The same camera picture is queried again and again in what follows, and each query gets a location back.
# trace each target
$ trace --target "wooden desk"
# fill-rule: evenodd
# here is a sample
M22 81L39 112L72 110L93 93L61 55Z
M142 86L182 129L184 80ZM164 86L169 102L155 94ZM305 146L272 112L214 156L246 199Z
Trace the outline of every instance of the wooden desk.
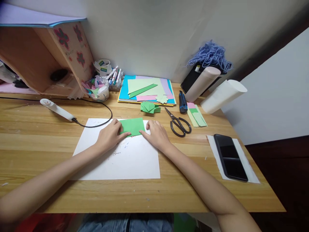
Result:
M179 84L173 84L178 102ZM0 96L40 99L46 96L0 94ZM261 184L223 180L219 173L206 135L223 134L238 138L229 121L220 111L203 116L208 127L194 128L185 138L170 129L170 117L161 113L146 115L139 104L118 103L112 93L106 104L114 118L158 120L168 136L183 153L197 162L224 184L249 212L284 212L285 209L256 166L247 149L242 148ZM110 112L101 105L83 101L55 102L86 124L88 118L109 118ZM181 115L179 106L169 110ZM81 136L83 127L53 114L39 102L0 99L0 196L52 166L69 159ZM46 204L41 212L208 212L190 183L179 170L159 152L161 179L68 181Z

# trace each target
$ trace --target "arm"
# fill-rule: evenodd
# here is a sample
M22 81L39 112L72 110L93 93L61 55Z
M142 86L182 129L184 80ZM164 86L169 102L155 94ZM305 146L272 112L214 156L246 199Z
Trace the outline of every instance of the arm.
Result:
M227 188L171 144L166 130L158 121L148 121L146 129L150 129L151 135L140 131L142 135L185 175L203 202L216 215L223 232L261 231L251 215Z
M67 180L84 166L131 133L119 134L121 123L114 119L100 131L97 142L83 152L23 183L0 199L0 224L18 222L35 212Z

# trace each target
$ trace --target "blue yarn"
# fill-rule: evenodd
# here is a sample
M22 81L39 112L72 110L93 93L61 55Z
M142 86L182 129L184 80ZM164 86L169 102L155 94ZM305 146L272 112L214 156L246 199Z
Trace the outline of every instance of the blue yarn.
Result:
M205 46L200 48L199 52L189 60L186 66L201 62L203 68L206 68L209 65L218 65L221 68L221 71L227 73L233 68L233 64L225 59L224 53L224 47L213 43L212 40L208 41Z

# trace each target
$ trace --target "black phone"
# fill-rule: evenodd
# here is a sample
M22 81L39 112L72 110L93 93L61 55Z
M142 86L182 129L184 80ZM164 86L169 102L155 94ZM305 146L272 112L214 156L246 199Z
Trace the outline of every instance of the black phone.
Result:
M248 177L241 163L231 137L215 134L214 136L225 175L228 178L247 182Z

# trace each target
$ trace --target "black container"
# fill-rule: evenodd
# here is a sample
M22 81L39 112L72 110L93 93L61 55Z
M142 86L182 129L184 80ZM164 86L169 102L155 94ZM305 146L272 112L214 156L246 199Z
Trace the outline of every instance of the black container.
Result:
M200 65L200 69L199 72L195 71L196 66ZM207 89L205 89L205 91L201 94L203 95L211 86L213 86L214 83L216 83L222 75L225 75L226 73L224 73L222 71L222 69L218 66L218 65L209 65L210 67L214 67L217 68L221 71L221 75L219 77L217 77L213 83L211 83L210 86L208 86ZM204 71L205 68L202 67L202 63L198 62L196 63L193 68L191 69L191 71L189 72L189 74L186 76L186 78L184 79L184 81L181 83L181 88L183 89L184 93L187 93L188 90L191 88L191 86L194 84L194 82L197 80L197 78L200 76L201 72Z

